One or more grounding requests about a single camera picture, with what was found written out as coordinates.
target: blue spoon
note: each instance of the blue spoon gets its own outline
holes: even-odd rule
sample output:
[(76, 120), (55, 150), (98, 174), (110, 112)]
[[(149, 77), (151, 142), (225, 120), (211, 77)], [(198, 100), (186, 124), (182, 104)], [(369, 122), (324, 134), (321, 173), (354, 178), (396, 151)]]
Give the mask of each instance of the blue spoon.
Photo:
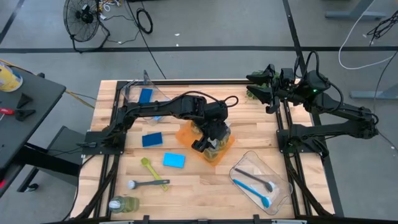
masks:
[(236, 179), (233, 179), (233, 182), (234, 182), (235, 184), (238, 184), (239, 186), (243, 187), (244, 189), (246, 189), (246, 190), (252, 192), (253, 194), (257, 195), (258, 197), (260, 197), (260, 198), (261, 198), (262, 205), (263, 205), (265, 208), (269, 208), (269, 200), (268, 200), (267, 197), (262, 196), (259, 192), (256, 192), (256, 191), (253, 190), (252, 188), (248, 187), (246, 184), (244, 184), (244, 183), (242, 183), (242, 182), (240, 182), (240, 181), (238, 181), (238, 180), (236, 180)]

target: electric fan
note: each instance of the electric fan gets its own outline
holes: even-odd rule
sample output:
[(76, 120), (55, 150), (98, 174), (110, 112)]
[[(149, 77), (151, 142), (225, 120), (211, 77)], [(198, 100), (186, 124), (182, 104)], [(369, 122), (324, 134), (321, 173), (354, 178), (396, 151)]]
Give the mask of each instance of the electric fan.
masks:
[[(94, 52), (103, 47), (110, 36), (109, 30), (99, 20), (98, 0), (66, 0), (63, 7), (63, 23), (72, 40), (73, 49), (79, 53)], [(75, 41), (86, 42), (97, 33), (98, 26), (103, 27), (108, 34), (101, 45), (95, 49), (77, 50)]]

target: wooden tabletop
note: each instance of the wooden tabletop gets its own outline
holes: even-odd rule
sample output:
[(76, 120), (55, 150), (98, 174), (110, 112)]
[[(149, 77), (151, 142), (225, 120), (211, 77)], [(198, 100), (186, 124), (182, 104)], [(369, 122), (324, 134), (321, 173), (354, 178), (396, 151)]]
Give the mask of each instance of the wooden tabletop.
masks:
[[(91, 123), (92, 131), (100, 131), (109, 124), (116, 83), (116, 80), (101, 82)], [(150, 219), (153, 220), (248, 219), (254, 214), (259, 214), (260, 218), (294, 218), (290, 197), (276, 215), (268, 215), (242, 194), (229, 178), (229, 170), (243, 154), (254, 151), (271, 169), (287, 180), (284, 159), (278, 150), (275, 134), (276, 116), (266, 114), (266, 106), (258, 100), (249, 99), (246, 96), (245, 85), (159, 85), (158, 87), (169, 98), (189, 90), (202, 91), (220, 100), (236, 95), (239, 104), (228, 108), (227, 119), (227, 122), (231, 123), (231, 134), (236, 138), (235, 143), (221, 162), (212, 167), (177, 142), (175, 133), (187, 121), (169, 116), (151, 126), (142, 118), (137, 119), (127, 133), (126, 149), (119, 163), (115, 195), (139, 198), (140, 208), (136, 212), (112, 214), (113, 220), (142, 220), (144, 215), (150, 215)], [(287, 127), (283, 108), (281, 110), (284, 127)], [(294, 123), (312, 125), (310, 115), (302, 106), (291, 105), (290, 110)], [(159, 131), (163, 134), (163, 145), (143, 149), (141, 137)], [(163, 166), (165, 152), (185, 154), (185, 167), (179, 169)], [(135, 190), (128, 189), (128, 180), (140, 182), (154, 179), (141, 165), (140, 160), (143, 157), (151, 160), (153, 168), (163, 179), (170, 179), (168, 191), (164, 192), (155, 185), (142, 186)], [(301, 160), (307, 187), (323, 207), (333, 213), (321, 159), (315, 153), (301, 153)], [(103, 156), (97, 155), (82, 168), (79, 194), (71, 217), (78, 215), (96, 192), (102, 161)], [(302, 194), (298, 187), (296, 189), (298, 189), (300, 211), (304, 213)], [(105, 192), (104, 195), (105, 202), (108, 193)], [(106, 203), (103, 203), (102, 215), (105, 206)]]

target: gray floor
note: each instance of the gray floor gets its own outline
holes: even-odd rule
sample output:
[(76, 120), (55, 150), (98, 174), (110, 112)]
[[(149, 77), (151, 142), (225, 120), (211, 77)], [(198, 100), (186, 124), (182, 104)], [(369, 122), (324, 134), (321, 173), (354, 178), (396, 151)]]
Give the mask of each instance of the gray floor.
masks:
[[(0, 0), (0, 30), (7, 22), (17, 2)], [(323, 17), (326, 10), (349, 9), (356, 1), (289, 1), (298, 37), (302, 46), (340, 46), (352, 21), (331, 21)], [(7, 36), (0, 44), (5, 48), (70, 48), (72, 43), (63, 26), (63, 1), (25, 0)], [(139, 3), (131, 4), (133, 10)], [(154, 20), (154, 32), (146, 36), (150, 46), (207, 45), (266, 45), (293, 46), (282, 1), (278, 0), (163, 0), (145, 2)], [(395, 1), (376, 1), (372, 10), (391, 15), (398, 9)], [(113, 7), (106, 16), (124, 14), (125, 8)], [(115, 18), (105, 22), (114, 40), (128, 40), (137, 29), (131, 21)], [(363, 34), (377, 22), (360, 22), (347, 45), (368, 45)], [(375, 45), (396, 45), (397, 28), (393, 28)], [(80, 47), (95, 47), (103, 38), (98, 31), (93, 40)], [(105, 47), (143, 47), (142, 38)], [(393, 52), (343, 52), (343, 63), (350, 67), (378, 61)], [(243, 78), (255, 70), (273, 63), (277, 69), (291, 67), (295, 52), (155, 52), (167, 78)], [(46, 78), (65, 85), (69, 90), (96, 96), (100, 80), (141, 77), (143, 69), (152, 79), (162, 78), (149, 53), (92, 54), (1, 54), (0, 58), (18, 64), (32, 72), (44, 72)], [(345, 102), (372, 108), (372, 100), (353, 100), (350, 90), (373, 90), (386, 63), (362, 70), (345, 70), (338, 63), (337, 52), (320, 52), (320, 70), (337, 84)], [(398, 82), (392, 62), (381, 83), (386, 89)], [(337, 93), (330, 94), (338, 98)], [(398, 121), (393, 117), (398, 107), (395, 101), (378, 101), (378, 128), (395, 144)], [(39, 127), (30, 142), (47, 147), (62, 125), (84, 133), (90, 126), (93, 110), (84, 107), (68, 95)], [(321, 116), (322, 123), (340, 122), (330, 115)], [(359, 140), (338, 137), (328, 140), (331, 162), (344, 213), (347, 217), (398, 220), (396, 185), (398, 184), (398, 153), (382, 138)], [(40, 223), (61, 219), (70, 209), (75, 187), (39, 172), (34, 182), (36, 192), (18, 194), (17, 186), (28, 169), (24, 169), (12, 187), (0, 200), (1, 223)]]

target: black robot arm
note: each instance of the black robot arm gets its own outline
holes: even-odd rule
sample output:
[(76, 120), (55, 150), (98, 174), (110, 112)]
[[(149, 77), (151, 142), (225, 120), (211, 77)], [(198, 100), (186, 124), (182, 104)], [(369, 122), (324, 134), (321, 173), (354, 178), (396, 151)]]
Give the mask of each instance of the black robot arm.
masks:
[(137, 118), (154, 116), (173, 116), (178, 119), (192, 120), (203, 133), (202, 138), (192, 144), (192, 148), (203, 152), (208, 147), (214, 147), (209, 140), (222, 140), (228, 127), (225, 119), (228, 117), (228, 107), (225, 100), (238, 98), (230, 96), (225, 100), (214, 99), (215, 102), (207, 103), (203, 96), (188, 95), (188, 93), (199, 93), (189, 91), (170, 101), (156, 101), (153, 103), (126, 103), (117, 111), (116, 119), (102, 130), (100, 144), (108, 148), (118, 148), (124, 141), (123, 136), (131, 128)]
[(330, 81), (317, 71), (311, 71), (295, 84), (295, 74), (291, 68), (283, 68), (275, 74), (273, 65), (268, 65), (263, 74), (248, 75), (248, 80), (259, 86), (247, 86), (261, 103), (269, 106), (267, 113), (274, 113), (279, 108), (279, 100), (289, 101), (294, 106), (303, 104), (311, 114), (329, 113), (348, 121), (341, 124), (306, 127), (293, 124), (289, 132), (289, 143), (302, 141), (309, 137), (349, 135), (354, 138), (369, 139), (378, 134), (376, 124), (378, 118), (364, 107), (356, 107), (332, 99), (324, 93), (332, 85)]

